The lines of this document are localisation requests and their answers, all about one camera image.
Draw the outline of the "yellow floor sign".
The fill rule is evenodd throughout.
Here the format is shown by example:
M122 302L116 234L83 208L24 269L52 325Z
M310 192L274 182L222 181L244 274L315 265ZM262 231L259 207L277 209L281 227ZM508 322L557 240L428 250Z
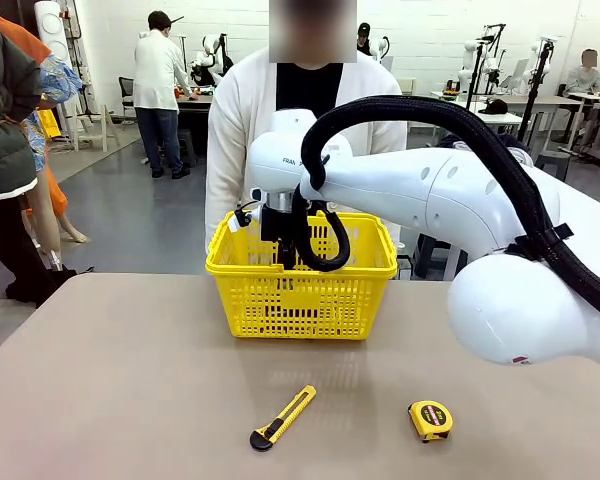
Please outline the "yellow floor sign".
M37 111L41 127L48 140L62 136L55 115L50 109Z

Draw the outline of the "yellow plastic shopping basket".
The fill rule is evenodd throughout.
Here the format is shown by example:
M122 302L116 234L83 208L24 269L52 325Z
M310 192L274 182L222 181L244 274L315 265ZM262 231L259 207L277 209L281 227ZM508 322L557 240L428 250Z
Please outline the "yellow plastic shopping basket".
M232 232L226 215L211 240L206 269L215 278L235 337L364 340L371 330L388 281L397 273L396 249L377 217L340 213L350 240L347 264L321 273L301 260L289 276L293 290L281 291L284 275L277 245L260 239L260 226ZM267 321L264 307L304 309L305 317Z

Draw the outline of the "person in white cardigan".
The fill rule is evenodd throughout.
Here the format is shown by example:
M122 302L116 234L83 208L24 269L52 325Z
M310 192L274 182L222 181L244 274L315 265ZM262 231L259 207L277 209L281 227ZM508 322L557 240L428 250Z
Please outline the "person in white cardigan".
M372 95L398 95L396 78L357 50L356 0L269 0L269 45L220 82L208 117L205 239L246 200L254 182L248 150L274 112L306 109L321 117Z

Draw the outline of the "person in white coat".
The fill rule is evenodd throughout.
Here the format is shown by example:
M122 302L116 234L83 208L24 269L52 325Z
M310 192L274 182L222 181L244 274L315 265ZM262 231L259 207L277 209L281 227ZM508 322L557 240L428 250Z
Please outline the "person in white coat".
M133 106L151 176L158 179L164 175L160 157L164 153L171 177L178 180L190 174L190 167L180 156L175 89L181 88L190 99L195 95L179 50L169 39L172 20L163 11L153 11L148 27L149 33L138 40L134 51Z

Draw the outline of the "person in dark vest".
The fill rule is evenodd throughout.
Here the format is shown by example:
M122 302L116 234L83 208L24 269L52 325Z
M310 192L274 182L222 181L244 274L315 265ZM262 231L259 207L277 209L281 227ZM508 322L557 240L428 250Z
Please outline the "person in dark vest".
M15 277L13 298L36 306L75 275L46 268L21 218L20 197L38 183L22 121L40 100L38 64L0 31L0 261Z

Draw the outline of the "dark purple cloth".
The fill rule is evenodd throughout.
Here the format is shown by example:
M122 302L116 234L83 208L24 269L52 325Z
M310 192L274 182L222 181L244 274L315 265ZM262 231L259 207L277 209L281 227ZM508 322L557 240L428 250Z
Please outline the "dark purple cloth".
M518 149L524 150L525 152L528 152L528 148L524 144L522 144L520 141L518 141L517 138L514 137L513 135L510 135L507 133L502 133L502 134L497 134L497 137L498 137L499 141L509 149L518 148ZM466 142L464 140L462 140L460 137L453 135L453 134L445 135L437 143L437 147L438 148L468 149Z

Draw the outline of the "yellow tape measure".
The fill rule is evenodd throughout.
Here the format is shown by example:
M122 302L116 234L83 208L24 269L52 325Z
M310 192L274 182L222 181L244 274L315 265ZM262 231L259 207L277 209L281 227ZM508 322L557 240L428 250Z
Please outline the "yellow tape measure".
M407 410L423 443L447 439L453 428L453 417L447 407L437 401L417 401Z

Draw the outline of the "small dark stool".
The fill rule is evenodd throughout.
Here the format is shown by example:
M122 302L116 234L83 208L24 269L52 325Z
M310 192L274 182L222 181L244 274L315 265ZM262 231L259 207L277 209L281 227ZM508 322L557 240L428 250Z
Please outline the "small dark stool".
M558 180L565 182L570 166L570 160L571 155L569 153L544 150L538 155L534 166L541 170L544 170L547 166L553 167L553 176Z

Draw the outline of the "mannequin in orange garment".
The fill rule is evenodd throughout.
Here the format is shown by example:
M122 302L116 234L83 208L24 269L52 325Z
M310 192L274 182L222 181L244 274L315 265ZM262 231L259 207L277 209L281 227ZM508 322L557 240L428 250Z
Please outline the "mannequin in orange garment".
M0 31L25 54L34 59L40 67L52 51L41 40L24 27L0 16ZM77 230L66 216L68 200L58 186L48 164L49 140L46 140L46 163L41 172L36 172L37 184L26 195L29 210L23 221L29 231L35 234L42 252L53 270L63 269L60 231L64 230L78 243L85 243L88 237Z

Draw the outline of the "person in black cap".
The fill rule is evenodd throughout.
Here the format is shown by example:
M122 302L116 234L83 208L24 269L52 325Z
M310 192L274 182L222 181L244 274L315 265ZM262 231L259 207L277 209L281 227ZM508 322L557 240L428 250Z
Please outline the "person in black cap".
M372 38L370 36L371 27L368 23L362 22L357 32L357 50L365 55L373 57L376 61L382 59L389 48L387 37Z

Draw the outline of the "blue patterned shirt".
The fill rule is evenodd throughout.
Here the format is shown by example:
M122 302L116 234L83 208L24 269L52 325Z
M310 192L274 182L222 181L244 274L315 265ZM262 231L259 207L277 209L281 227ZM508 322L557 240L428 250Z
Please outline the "blue patterned shirt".
M41 172L46 163L46 133L39 111L49 110L70 100L82 88L79 76L56 55L50 54L40 65L39 78L42 88L42 106L29 114L22 122L33 154L35 171Z

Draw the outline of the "large white table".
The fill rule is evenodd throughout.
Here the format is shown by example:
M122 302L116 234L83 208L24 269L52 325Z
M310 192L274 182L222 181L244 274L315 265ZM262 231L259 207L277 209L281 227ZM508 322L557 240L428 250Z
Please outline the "large white table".
M538 168L523 165L523 169L538 187L553 224L566 224L573 232L566 244L600 273L600 203Z

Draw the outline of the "black tripod stand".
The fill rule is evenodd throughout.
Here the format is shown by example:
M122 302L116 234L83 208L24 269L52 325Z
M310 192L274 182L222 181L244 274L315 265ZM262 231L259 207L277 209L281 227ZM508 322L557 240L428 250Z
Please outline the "black tripod stand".
M465 42L463 65L458 72L459 97L467 109L477 98L480 82L486 79L484 94L489 94L499 85L501 58L504 50L500 48L502 34L506 28L504 23L484 26L482 35Z
M531 77L528 82L529 91L527 94L527 102L522 116L522 123L518 129L517 139L523 141L531 120L532 110L535 105L540 85L543 83L546 76L546 70L550 66L550 61L553 57L555 44L558 39L551 36L542 36L540 38L539 49L537 51L537 59L534 68L531 70Z

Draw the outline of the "yellow utility knife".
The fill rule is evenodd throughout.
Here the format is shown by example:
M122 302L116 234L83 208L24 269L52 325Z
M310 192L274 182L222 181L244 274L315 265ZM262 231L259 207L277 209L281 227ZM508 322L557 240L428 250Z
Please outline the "yellow utility knife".
M249 437L251 448L257 452L270 450L311 403L316 393L314 386L306 385L268 425L251 433Z

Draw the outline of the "grey plastic stool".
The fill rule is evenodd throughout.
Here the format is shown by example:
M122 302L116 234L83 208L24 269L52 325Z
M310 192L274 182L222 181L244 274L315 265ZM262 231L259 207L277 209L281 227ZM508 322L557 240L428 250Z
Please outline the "grey plastic stool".
M464 250L420 234L413 257L412 275L420 280L451 281L467 265Z

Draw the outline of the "seated person in grey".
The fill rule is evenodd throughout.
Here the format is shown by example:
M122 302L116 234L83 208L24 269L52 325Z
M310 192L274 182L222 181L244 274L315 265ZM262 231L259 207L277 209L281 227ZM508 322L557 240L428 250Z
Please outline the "seated person in grey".
M581 65L572 69L565 83L562 96L574 93L595 94L600 92L600 71L598 52L585 49L581 54Z

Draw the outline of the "small white table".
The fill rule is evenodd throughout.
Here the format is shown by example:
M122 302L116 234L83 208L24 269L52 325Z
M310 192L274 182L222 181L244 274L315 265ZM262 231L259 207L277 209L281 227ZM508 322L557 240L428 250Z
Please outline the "small white table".
M500 127L518 129L522 125L523 118L513 113L484 113L484 110L489 106L489 102L471 102L469 111L476 115L485 124L489 125L492 129L498 129Z

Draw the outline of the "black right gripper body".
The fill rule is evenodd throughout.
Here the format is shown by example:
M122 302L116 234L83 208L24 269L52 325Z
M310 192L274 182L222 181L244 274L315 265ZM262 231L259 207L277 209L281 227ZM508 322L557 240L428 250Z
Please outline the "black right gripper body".
M294 240L293 215L290 212L263 206L259 225L262 241L291 244Z

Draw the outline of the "black office chair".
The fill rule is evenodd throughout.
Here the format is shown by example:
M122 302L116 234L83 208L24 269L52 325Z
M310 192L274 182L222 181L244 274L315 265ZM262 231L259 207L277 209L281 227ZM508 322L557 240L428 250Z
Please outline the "black office chair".
M127 121L127 111L134 109L133 104L133 80L127 77L119 77L118 83L121 91L121 104L123 109L123 122Z

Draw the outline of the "white wooden step stool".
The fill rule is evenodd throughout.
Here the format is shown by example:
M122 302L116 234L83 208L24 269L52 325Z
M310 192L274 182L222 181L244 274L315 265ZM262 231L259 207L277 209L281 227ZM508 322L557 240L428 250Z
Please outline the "white wooden step stool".
M112 139L117 147L121 141L109 109L105 104L96 113L81 112L76 103L63 105L67 121L68 134L74 151L79 151L83 143L99 144L104 153L109 150L109 140Z

